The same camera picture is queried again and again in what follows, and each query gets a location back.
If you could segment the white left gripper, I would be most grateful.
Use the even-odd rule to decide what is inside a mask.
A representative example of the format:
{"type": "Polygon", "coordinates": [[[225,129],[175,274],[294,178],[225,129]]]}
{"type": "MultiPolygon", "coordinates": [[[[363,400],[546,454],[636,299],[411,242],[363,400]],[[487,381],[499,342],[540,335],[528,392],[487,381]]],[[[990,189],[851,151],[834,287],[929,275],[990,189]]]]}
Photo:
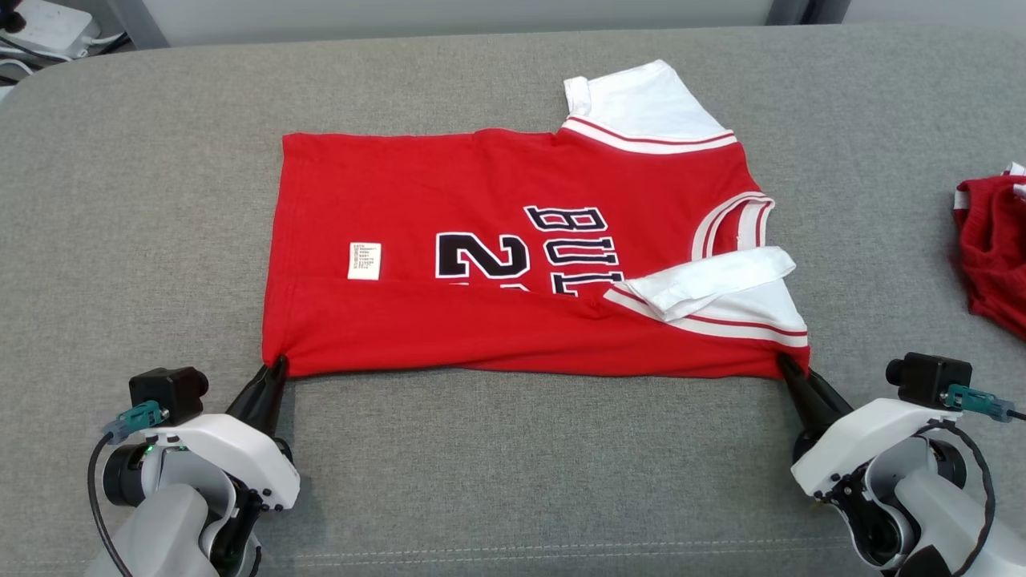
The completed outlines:
{"type": "Polygon", "coordinates": [[[103,469],[103,493],[116,506],[139,506],[159,490],[183,485],[215,514],[235,514],[245,495],[264,510],[294,507],[301,478],[275,441],[289,359],[261,366],[224,414],[172,425],[150,417],[110,424],[116,450],[103,469]]]}

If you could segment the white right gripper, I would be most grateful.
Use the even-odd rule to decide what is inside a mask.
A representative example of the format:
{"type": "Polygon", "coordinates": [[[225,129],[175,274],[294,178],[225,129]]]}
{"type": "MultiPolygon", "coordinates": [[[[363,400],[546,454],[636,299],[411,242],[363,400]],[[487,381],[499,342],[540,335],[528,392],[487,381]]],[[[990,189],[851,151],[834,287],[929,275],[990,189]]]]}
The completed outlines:
{"type": "Polygon", "coordinates": [[[791,474],[806,495],[825,495],[836,486],[833,474],[853,474],[866,464],[872,499],[887,494],[906,499],[915,493],[965,498],[958,486],[938,475],[928,441],[920,438],[931,421],[956,422],[960,413],[886,398],[854,410],[820,373],[803,369],[790,354],[778,354],[777,363],[802,424],[793,443],[791,474]],[[820,439],[818,426],[830,426],[820,439]]]}

